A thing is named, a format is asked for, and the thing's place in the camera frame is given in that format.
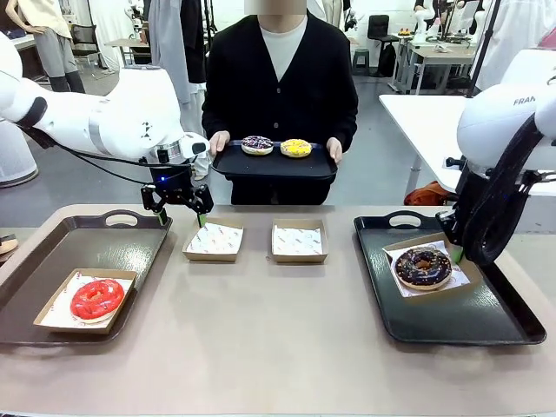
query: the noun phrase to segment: brown bag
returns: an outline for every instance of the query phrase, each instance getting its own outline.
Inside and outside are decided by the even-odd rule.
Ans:
[[[434,181],[422,189],[416,189],[404,200],[406,206],[444,206],[450,193]]]

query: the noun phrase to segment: mannequin hand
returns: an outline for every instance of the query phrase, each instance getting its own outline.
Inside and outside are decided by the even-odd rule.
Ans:
[[[216,132],[215,135],[210,138],[210,153],[212,156],[216,156],[218,152],[222,152],[229,140],[230,135],[227,130]]]
[[[335,137],[331,137],[327,142],[327,150],[330,157],[336,162],[336,165],[340,165],[341,158],[343,157],[341,142]]]
[[[48,28],[45,28],[44,26],[25,26],[25,31],[35,34],[35,35],[42,35],[43,33],[46,32]]]

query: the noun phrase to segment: yellow icing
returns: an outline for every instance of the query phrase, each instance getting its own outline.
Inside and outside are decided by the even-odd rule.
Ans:
[[[282,153],[287,156],[301,157],[308,156],[311,153],[311,144],[301,139],[290,139],[280,145]]]

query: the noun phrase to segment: black tray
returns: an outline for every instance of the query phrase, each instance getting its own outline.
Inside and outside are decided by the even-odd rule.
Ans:
[[[115,215],[128,215],[137,224],[109,226]],[[125,326],[138,292],[172,224],[157,217],[117,210],[105,215],[64,219],[0,286],[0,344],[49,348],[88,345],[115,339]],[[108,334],[53,333],[33,325],[50,297],[74,269],[105,268],[137,272],[131,290]]]
[[[399,216],[416,217],[420,226],[392,226],[392,219]],[[495,346],[535,345],[545,340],[546,330],[495,265],[482,268],[482,283],[467,292],[422,303],[403,299],[382,248],[441,232],[436,219],[400,211],[385,217],[359,217],[354,224],[384,326],[397,341]]]
[[[250,177],[268,179],[326,180],[338,171],[326,148],[312,144],[313,151],[306,158],[294,159],[280,152],[280,144],[270,155],[251,156],[242,151],[242,141],[232,141],[220,152],[213,169],[226,177]]]

